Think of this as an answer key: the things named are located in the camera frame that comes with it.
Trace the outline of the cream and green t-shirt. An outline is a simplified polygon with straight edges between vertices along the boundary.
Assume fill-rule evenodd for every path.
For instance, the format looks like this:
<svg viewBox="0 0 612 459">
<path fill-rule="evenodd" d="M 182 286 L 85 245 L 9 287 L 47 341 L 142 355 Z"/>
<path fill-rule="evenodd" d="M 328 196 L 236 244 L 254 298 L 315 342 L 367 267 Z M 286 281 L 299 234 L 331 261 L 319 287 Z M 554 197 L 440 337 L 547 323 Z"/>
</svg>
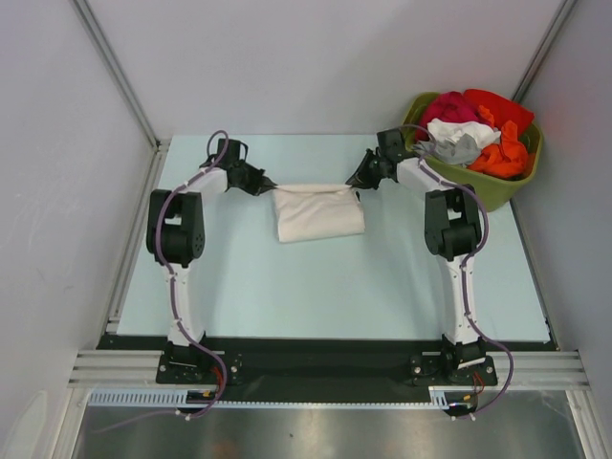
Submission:
<svg viewBox="0 0 612 459">
<path fill-rule="evenodd" d="M 349 185 L 286 185 L 273 191 L 277 236 L 294 243 L 362 234 L 364 212 Z"/>
</svg>

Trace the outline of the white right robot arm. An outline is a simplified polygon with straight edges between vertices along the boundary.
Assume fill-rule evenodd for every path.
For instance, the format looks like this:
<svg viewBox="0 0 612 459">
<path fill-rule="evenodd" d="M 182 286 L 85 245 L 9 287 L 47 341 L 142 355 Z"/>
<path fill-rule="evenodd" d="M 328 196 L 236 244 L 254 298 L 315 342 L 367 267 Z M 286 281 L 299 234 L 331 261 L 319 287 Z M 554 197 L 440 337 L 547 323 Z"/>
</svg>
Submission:
<svg viewBox="0 0 612 459">
<path fill-rule="evenodd" d="M 378 132 L 378 146 L 366 150 L 346 184 L 354 189 L 376 189 L 389 179 L 424 199 L 425 243 L 439 263 L 448 324 L 439 357 L 412 361 L 414 383 L 476 383 L 488 366 L 487 339 L 473 306 L 474 258 L 489 235 L 487 212 L 471 186 L 444 178 L 427 164 L 426 154 L 409 152 L 403 130 L 400 126 Z"/>
</svg>

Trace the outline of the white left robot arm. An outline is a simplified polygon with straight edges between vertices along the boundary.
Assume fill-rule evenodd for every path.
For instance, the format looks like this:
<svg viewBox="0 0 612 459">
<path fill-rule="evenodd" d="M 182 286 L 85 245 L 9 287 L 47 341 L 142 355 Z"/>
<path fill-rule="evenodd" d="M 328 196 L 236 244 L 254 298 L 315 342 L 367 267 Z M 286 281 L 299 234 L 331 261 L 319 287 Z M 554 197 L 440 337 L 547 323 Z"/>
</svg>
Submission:
<svg viewBox="0 0 612 459">
<path fill-rule="evenodd" d="M 206 244 L 204 203 L 231 188 L 259 196 L 276 188 L 266 172 L 247 162 L 249 147 L 224 130 L 207 143 L 207 157 L 195 175 L 173 189 L 156 188 L 148 202 L 146 248 L 164 272 L 171 325 L 160 359 L 158 383 L 217 386 L 228 379 L 222 358 L 206 348 L 205 326 L 191 307 L 190 278 Z"/>
</svg>

